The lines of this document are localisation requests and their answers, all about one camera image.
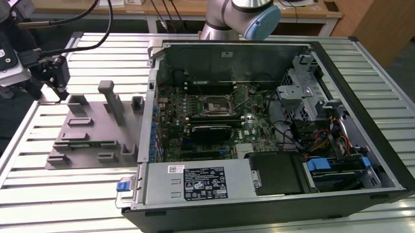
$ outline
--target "desk leg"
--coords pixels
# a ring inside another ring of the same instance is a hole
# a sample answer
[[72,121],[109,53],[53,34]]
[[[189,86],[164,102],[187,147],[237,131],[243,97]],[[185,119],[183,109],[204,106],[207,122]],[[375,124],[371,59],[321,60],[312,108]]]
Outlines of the desk leg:
[[157,17],[156,16],[147,16],[147,26],[148,26],[148,33],[157,34]]
[[337,18],[329,18],[327,19],[325,24],[321,27],[319,36],[329,36],[332,33],[332,30],[335,29],[335,26],[337,24],[339,19]]

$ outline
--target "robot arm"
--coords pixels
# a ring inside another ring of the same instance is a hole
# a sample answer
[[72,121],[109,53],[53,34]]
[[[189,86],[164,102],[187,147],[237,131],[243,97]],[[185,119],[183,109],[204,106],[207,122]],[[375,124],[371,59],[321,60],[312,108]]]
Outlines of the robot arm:
[[272,0],[208,0],[200,39],[265,39],[276,28],[280,10]]
[[41,91],[30,82],[34,79],[48,85],[60,100],[65,100],[69,95],[65,57],[41,56],[33,37],[28,30],[17,27],[10,11],[9,3],[0,0],[0,86],[17,85],[37,100]]

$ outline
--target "power supply label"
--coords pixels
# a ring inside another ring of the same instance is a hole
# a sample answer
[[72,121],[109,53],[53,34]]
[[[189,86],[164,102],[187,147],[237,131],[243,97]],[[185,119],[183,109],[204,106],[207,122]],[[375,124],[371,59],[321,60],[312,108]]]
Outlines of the power supply label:
[[224,167],[184,169],[184,199],[211,200],[228,198]]

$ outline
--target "sticker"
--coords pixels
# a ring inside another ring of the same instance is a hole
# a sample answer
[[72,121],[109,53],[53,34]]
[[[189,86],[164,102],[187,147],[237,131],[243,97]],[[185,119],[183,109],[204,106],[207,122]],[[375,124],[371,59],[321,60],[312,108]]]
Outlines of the sticker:
[[143,11],[125,11],[127,13],[132,13],[132,14],[144,14]]
[[183,173],[184,165],[175,165],[167,167],[167,173]]
[[224,167],[184,169],[184,199],[193,201],[221,198],[228,198]]
[[233,57],[233,52],[221,52],[221,57]]
[[327,18],[341,18],[340,15],[327,15],[325,17],[327,17]]

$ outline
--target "motherboard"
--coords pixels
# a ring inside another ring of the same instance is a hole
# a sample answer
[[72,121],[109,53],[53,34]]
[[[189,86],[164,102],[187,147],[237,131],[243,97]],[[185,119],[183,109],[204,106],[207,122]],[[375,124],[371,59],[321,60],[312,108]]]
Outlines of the motherboard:
[[265,112],[269,93],[255,83],[160,85],[164,162],[236,159],[277,150]]

